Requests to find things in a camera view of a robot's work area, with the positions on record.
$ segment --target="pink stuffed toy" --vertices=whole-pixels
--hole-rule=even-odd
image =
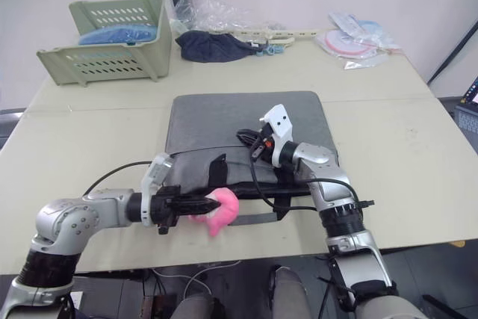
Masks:
[[[221,206],[207,214],[189,216],[189,218],[196,222],[206,222],[209,227],[209,235],[214,237],[221,228],[232,223],[238,216],[239,199],[228,188],[216,188],[206,197],[220,202]]]

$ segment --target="white plastic packaging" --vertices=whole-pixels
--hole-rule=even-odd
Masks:
[[[179,0],[175,10],[177,20],[188,30],[230,31],[257,24],[250,11],[224,0]]]
[[[348,13],[330,13],[339,28],[319,34],[315,42],[341,59],[344,69],[362,69],[386,62],[400,47],[376,22],[357,20]]]
[[[230,5],[225,0],[179,0],[176,19],[170,24],[178,34],[189,30],[211,33],[233,33],[244,42],[266,43],[271,31],[284,30],[277,22],[260,19],[250,10]],[[240,30],[252,31],[241,34]]]

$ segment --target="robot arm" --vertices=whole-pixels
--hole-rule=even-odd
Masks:
[[[43,207],[26,263],[12,281],[0,319],[69,318],[72,308],[66,299],[76,264],[89,239],[102,229],[144,222],[147,215],[148,223],[165,234],[179,216],[206,214],[219,207],[207,197],[181,195],[179,186],[161,188],[171,164],[167,155],[159,155],[148,169],[142,182],[148,196],[146,213],[144,195],[133,190],[95,192]]]
[[[327,232],[329,269],[340,307],[356,312],[357,318],[391,318],[398,314],[404,318],[426,318],[397,296],[379,248],[363,223],[361,210],[373,202],[358,201],[332,151],[294,143],[292,124],[283,105],[274,106],[261,121],[265,145],[259,147],[264,150],[268,143],[272,144],[273,152],[267,157],[273,166],[293,170],[296,182],[309,186]]]

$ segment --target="green plastic basket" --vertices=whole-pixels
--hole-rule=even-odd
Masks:
[[[136,45],[102,44],[37,52],[58,84],[150,78],[158,81],[170,68],[171,30],[164,0],[76,1],[69,5],[80,35],[118,24],[157,25],[156,39]]]

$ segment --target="beige table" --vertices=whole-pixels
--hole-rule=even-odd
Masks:
[[[478,157],[405,58],[343,71],[314,44],[298,43],[284,55],[195,64],[174,47],[170,75],[158,83],[43,85],[0,152],[0,230],[9,234],[1,239],[1,273],[21,268],[43,204],[78,196],[112,168],[164,150],[175,96],[283,90],[313,90],[321,98],[342,167],[361,199],[376,201],[364,220],[378,245],[478,237]],[[138,189],[144,170],[124,170],[103,186]],[[240,211],[269,208],[247,201]],[[185,218],[166,236],[134,224],[94,236],[78,270],[324,253],[324,239],[311,211],[291,212],[279,223],[228,227],[216,238]]]

